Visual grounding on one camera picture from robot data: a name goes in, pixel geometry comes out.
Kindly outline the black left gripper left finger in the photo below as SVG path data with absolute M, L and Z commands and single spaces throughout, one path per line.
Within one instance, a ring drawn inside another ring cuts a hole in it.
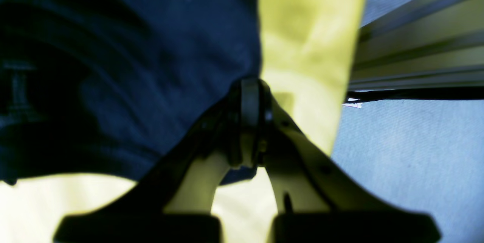
M 220 243 L 214 194 L 231 169 L 257 167 L 261 81 L 243 79 L 136 186 L 59 224 L 55 243 Z

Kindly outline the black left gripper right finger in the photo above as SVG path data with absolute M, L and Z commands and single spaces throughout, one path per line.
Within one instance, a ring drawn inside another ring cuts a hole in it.
M 267 150 L 261 153 L 278 214 L 269 243 L 436 243 L 434 219 L 370 194 L 314 145 L 260 80 Z

